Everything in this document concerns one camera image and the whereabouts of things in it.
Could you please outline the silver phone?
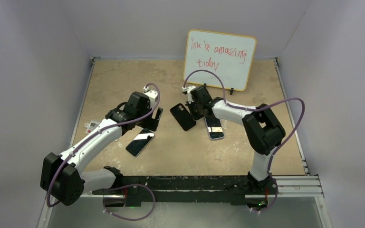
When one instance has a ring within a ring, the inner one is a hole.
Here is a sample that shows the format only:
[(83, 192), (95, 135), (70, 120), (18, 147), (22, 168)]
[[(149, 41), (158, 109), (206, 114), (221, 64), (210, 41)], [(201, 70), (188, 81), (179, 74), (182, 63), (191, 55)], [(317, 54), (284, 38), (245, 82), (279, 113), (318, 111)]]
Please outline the silver phone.
[(155, 133), (153, 131), (142, 129), (125, 149), (132, 156), (137, 157), (154, 137)]

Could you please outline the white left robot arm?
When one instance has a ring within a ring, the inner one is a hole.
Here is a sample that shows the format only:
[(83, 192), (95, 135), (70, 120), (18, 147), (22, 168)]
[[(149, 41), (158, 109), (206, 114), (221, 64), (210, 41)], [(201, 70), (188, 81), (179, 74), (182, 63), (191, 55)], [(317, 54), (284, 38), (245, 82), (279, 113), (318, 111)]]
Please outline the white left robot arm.
[(162, 108), (160, 94), (154, 90), (133, 92), (128, 101), (110, 110), (100, 124), (80, 142), (59, 155), (49, 153), (43, 160), (40, 187), (51, 197), (69, 206), (89, 191), (106, 189), (118, 194), (123, 187), (119, 170), (111, 167), (85, 172), (87, 165), (109, 144), (136, 126), (156, 131)]

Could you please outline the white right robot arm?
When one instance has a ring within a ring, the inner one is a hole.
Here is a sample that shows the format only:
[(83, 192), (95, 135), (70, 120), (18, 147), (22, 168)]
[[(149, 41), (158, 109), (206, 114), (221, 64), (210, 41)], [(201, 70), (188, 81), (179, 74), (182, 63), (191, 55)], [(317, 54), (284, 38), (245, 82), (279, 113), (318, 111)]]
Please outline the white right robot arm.
[(271, 181), (270, 161), (272, 154), (281, 145), (286, 132), (266, 104), (245, 107), (238, 104), (227, 105), (222, 97), (212, 98), (204, 86), (190, 86), (185, 93), (187, 106), (193, 117), (213, 117), (227, 120), (244, 127), (250, 146), (254, 150), (253, 162), (248, 172), (248, 188), (260, 193)]

